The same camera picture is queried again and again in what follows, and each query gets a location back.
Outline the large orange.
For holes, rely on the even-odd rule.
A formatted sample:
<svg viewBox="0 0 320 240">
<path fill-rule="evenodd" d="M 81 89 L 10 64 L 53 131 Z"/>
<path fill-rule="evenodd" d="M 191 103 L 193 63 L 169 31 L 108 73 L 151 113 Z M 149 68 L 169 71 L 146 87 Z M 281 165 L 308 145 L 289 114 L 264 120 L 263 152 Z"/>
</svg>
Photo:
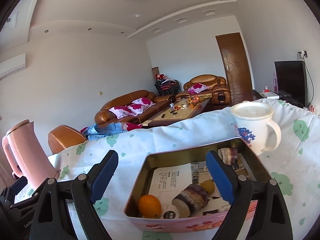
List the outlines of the large orange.
<svg viewBox="0 0 320 240">
<path fill-rule="evenodd" d="M 158 219 L 162 213 L 162 206 L 158 198 L 149 194 L 140 197 L 138 209 L 145 218 Z"/>
</svg>

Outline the yellow green citrus fruit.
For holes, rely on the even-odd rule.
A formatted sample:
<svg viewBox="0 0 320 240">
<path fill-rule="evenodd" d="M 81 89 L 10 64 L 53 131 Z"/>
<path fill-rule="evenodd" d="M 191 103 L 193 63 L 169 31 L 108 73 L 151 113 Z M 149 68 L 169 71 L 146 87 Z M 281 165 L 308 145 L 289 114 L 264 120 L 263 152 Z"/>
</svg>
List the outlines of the yellow green citrus fruit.
<svg viewBox="0 0 320 240">
<path fill-rule="evenodd" d="M 215 183 L 212 180 L 205 180 L 200 184 L 200 187 L 202 187 L 210 196 L 215 191 Z"/>
</svg>

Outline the white cloud pattern tablecloth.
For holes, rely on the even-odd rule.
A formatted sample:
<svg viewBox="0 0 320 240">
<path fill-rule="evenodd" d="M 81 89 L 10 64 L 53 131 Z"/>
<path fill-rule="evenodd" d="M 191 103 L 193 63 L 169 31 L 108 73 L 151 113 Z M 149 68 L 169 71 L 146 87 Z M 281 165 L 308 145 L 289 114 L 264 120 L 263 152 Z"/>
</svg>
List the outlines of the white cloud pattern tablecloth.
<svg viewBox="0 0 320 240">
<path fill-rule="evenodd" d="M 319 217 L 319 116 L 280 100 L 266 100 L 282 139 L 273 152 L 259 159 L 278 180 L 290 214 L 294 239 L 303 239 Z M 148 154 L 212 144 L 234 137 L 229 108 L 203 113 L 170 126 L 136 129 L 90 141 L 51 155 L 49 161 L 72 180 L 100 162 L 109 150 L 119 165 L 103 196 L 99 216 L 113 239 L 211 239 L 215 229 L 191 233 L 146 233 L 132 225 L 124 209 Z"/>
</svg>

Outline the pink electric kettle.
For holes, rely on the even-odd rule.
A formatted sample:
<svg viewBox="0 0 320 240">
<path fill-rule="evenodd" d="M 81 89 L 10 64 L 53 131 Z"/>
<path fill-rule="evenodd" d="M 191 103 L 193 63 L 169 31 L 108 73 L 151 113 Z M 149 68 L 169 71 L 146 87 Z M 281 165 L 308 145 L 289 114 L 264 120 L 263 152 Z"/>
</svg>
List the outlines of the pink electric kettle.
<svg viewBox="0 0 320 240">
<path fill-rule="evenodd" d="M 58 178 L 34 132 L 34 122 L 28 119 L 16 124 L 2 138 L 6 158 L 18 177 L 26 177 L 33 189 L 47 178 Z"/>
</svg>

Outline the blue plaid blanket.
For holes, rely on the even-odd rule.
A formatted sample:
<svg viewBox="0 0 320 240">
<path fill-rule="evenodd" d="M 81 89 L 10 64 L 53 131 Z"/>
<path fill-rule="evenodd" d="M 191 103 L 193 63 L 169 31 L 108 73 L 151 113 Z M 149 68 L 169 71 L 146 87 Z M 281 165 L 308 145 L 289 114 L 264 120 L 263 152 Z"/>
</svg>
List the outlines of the blue plaid blanket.
<svg viewBox="0 0 320 240">
<path fill-rule="evenodd" d="M 88 126 L 81 133 L 89 141 L 93 141 L 124 132 L 127 132 L 127 124 L 117 122 L 108 124 L 106 127 L 102 128 L 98 125 Z"/>
</svg>

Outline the white lidded mug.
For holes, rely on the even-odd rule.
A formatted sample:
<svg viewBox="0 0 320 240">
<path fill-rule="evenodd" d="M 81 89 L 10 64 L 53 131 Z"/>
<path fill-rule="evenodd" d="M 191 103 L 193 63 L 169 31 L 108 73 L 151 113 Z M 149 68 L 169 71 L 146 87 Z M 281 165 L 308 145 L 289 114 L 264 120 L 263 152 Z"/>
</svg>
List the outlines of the white lidded mug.
<svg viewBox="0 0 320 240">
<path fill-rule="evenodd" d="M 244 101 L 231 107 L 235 133 L 256 155 L 272 152 L 281 142 L 279 125 L 272 120 L 273 108 L 266 103 Z"/>
</svg>

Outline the paper leaflet in tin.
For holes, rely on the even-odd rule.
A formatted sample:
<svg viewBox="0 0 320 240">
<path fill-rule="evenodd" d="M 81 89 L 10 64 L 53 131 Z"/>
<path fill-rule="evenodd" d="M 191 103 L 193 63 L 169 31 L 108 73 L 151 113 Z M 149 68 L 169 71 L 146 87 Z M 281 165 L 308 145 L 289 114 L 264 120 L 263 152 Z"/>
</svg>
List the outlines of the paper leaflet in tin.
<svg viewBox="0 0 320 240">
<path fill-rule="evenodd" d="M 153 195 L 161 203 L 160 218 L 177 219 L 178 210 L 172 200 L 190 184 L 200 185 L 205 180 L 213 180 L 201 151 L 177 151 L 151 154 L 146 157 L 150 181 L 146 194 Z M 228 211 L 231 205 L 223 200 L 217 186 L 208 197 L 206 207 L 195 212 L 191 217 L 206 216 Z"/>
</svg>

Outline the pink floral left pillow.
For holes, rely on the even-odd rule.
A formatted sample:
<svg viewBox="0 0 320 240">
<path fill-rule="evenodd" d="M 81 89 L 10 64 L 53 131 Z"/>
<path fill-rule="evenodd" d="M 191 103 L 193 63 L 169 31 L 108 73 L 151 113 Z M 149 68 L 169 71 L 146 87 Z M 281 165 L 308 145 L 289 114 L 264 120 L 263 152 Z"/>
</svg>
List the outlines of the pink floral left pillow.
<svg viewBox="0 0 320 240">
<path fill-rule="evenodd" d="M 109 111 L 111 113 L 113 113 L 116 118 L 119 120 L 119 119 L 122 119 L 124 117 L 127 117 L 127 116 L 137 116 L 136 113 L 134 113 L 129 107 L 127 106 L 116 106 L 116 107 L 112 107 L 111 109 L 109 109 Z"/>
</svg>

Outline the brown leather long sofa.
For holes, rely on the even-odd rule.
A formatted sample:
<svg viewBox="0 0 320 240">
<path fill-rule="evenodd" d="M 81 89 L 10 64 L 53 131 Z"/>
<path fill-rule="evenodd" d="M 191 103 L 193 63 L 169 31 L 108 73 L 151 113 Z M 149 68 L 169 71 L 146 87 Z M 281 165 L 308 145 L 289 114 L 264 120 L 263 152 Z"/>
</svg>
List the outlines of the brown leather long sofa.
<svg viewBox="0 0 320 240">
<path fill-rule="evenodd" d="M 95 115 L 95 123 L 106 127 L 111 123 L 141 124 L 174 101 L 173 95 L 156 96 L 147 90 L 137 90 L 106 103 Z"/>
</svg>

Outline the wooden coffee table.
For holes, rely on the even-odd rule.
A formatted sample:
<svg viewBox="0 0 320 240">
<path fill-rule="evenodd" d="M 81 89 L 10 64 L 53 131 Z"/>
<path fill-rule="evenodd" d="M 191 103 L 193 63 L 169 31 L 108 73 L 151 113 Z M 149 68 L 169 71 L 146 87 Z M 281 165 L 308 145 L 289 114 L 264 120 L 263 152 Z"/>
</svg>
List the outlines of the wooden coffee table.
<svg viewBox="0 0 320 240">
<path fill-rule="evenodd" d="M 176 122 L 196 117 L 212 110 L 212 98 L 209 96 L 196 96 L 177 100 L 169 106 L 143 122 L 143 128 L 169 126 Z"/>
</svg>

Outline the pink floral right pillow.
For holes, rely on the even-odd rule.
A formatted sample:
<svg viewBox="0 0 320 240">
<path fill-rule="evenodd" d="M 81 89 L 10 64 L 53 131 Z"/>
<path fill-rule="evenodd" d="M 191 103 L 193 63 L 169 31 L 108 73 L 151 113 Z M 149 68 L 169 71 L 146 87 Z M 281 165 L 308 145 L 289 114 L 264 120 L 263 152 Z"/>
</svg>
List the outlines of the pink floral right pillow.
<svg viewBox="0 0 320 240">
<path fill-rule="evenodd" d="M 137 115 L 141 115 L 153 105 L 154 103 L 150 99 L 142 97 L 132 101 L 132 103 L 127 107 L 129 107 Z"/>
</svg>

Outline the black television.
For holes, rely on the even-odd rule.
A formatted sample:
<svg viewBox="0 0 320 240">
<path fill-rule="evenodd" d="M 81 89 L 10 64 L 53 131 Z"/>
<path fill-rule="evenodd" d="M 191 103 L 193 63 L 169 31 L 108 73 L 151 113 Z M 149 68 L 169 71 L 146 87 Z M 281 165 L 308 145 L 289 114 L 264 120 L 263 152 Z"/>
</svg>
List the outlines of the black television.
<svg viewBox="0 0 320 240">
<path fill-rule="evenodd" d="M 303 61 L 276 61 L 278 94 L 292 105 L 303 108 L 308 103 L 306 68 Z"/>
</svg>

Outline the brown wooden door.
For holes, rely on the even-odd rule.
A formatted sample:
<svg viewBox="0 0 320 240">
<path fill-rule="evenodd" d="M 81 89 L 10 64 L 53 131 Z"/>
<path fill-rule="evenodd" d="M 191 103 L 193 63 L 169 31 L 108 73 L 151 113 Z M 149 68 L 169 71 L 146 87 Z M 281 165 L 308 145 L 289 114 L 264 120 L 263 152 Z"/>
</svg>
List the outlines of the brown wooden door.
<svg viewBox="0 0 320 240">
<path fill-rule="evenodd" d="M 252 91 L 248 59 L 240 33 L 216 36 L 217 45 L 232 95 Z"/>
</svg>

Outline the white air conditioner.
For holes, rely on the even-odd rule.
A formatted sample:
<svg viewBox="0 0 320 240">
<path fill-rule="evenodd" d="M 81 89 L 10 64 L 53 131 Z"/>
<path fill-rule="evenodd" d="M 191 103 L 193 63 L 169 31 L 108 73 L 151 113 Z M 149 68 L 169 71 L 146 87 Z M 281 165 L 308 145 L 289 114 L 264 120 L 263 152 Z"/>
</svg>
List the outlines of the white air conditioner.
<svg viewBox="0 0 320 240">
<path fill-rule="evenodd" d="M 0 63 L 0 79 L 15 74 L 26 68 L 26 53 L 12 57 Z"/>
</svg>

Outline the stacked dark chairs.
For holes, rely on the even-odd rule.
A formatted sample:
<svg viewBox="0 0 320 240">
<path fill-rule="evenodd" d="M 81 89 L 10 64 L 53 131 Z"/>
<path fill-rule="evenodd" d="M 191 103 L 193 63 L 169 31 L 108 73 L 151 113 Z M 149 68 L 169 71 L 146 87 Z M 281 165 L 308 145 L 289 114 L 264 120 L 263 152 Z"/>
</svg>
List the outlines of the stacked dark chairs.
<svg viewBox="0 0 320 240">
<path fill-rule="evenodd" d="M 155 87 L 160 96 L 177 95 L 182 91 L 180 83 L 177 80 L 167 78 L 164 74 L 155 75 Z"/>
</svg>

